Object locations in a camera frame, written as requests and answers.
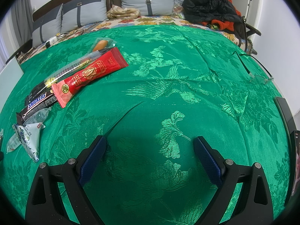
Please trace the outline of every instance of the black jacket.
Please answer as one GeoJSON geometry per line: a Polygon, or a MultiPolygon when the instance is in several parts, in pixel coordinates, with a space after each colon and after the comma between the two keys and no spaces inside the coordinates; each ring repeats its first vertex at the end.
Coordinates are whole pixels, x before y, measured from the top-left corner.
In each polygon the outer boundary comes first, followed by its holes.
{"type": "Polygon", "coordinates": [[[182,3],[185,19],[191,23],[211,21],[241,23],[240,17],[228,0],[184,0],[182,3]]]}

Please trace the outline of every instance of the pink wrapper end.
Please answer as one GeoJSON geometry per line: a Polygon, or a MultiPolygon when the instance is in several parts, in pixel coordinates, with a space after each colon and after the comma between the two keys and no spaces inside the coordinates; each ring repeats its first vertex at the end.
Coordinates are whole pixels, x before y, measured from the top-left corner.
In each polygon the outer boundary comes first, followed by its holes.
{"type": "Polygon", "coordinates": [[[73,95],[71,94],[71,92],[69,90],[67,90],[67,93],[64,93],[62,91],[62,86],[65,85],[65,81],[62,80],[56,84],[52,84],[51,85],[51,89],[53,90],[57,101],[59,102],[61,108],[66,107],[67,103],[71,100],[71,98],[73,97],[73,95]]]}

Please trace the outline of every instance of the metal screw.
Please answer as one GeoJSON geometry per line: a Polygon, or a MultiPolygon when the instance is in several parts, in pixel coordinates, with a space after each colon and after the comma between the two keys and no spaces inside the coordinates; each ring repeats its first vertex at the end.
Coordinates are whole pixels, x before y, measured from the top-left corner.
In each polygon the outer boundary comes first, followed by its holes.
{"type": "Polygon", "coordinates": [[[76,162],[76,159],[75,158],[70,158],[69,160],[68,160],[68,163],[69,164],[74,164],[76,162]]]}
{"type": "Polygon", "coordinates": [[[228,165],[232,165],[233,164],[233,160],[231,160],[231,159],[226,159],[226,164],[228,164],[228,165]]]}
{"type": "Polygon", "coordinates": [[[40,168],[44,168],[46,166],[46,162],[42,162],[41,164],[40,164],[40,168]]]}
{"type": "Polygon", "coordinates": [[[257,168],[261,168],[261,167],[262,167],[262,165],[261,165],[260,163],[258,163],[258,162],[256,162],[254,165],[255,165],[257,168]]]}

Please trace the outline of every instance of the blue gripper pad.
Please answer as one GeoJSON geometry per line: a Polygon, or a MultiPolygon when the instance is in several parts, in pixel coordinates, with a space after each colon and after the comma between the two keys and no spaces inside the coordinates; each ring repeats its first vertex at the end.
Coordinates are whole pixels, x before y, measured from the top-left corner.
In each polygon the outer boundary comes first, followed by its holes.
{"type": "Polygon", "coordinates": [[[204,141],[205,139],[202,136],[195,138],[194,151],[196,156],[199,158],[211,183],[219,188],[222,185],[222,171],[208,149],[205,147],[205,144],[203,143],[204,141]]]}
{"type": "Polygon", "coordinates": [[[92,175],[99,164],[103,154],[106,150],[106,139],[105,137],[101,137],[97,142],[93,150],[88,155],[87,159],[83,163],[80,169],[80,178],[78,182],[83,187],[87,182],[89,182],[92,178],[92,175]]]}

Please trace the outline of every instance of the sheer white curtain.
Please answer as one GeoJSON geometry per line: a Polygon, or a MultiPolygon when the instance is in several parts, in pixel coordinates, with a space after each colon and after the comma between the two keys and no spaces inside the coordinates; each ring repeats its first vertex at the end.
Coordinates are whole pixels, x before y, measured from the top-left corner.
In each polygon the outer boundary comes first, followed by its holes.
{"type": "Polygon", "coordinates": [[[9,58],[4,40],[2,38],[2,35],[0,34],[0,71],[2,71],[2,69],[5,66],[5,62],[6,60],[9,58]]]}

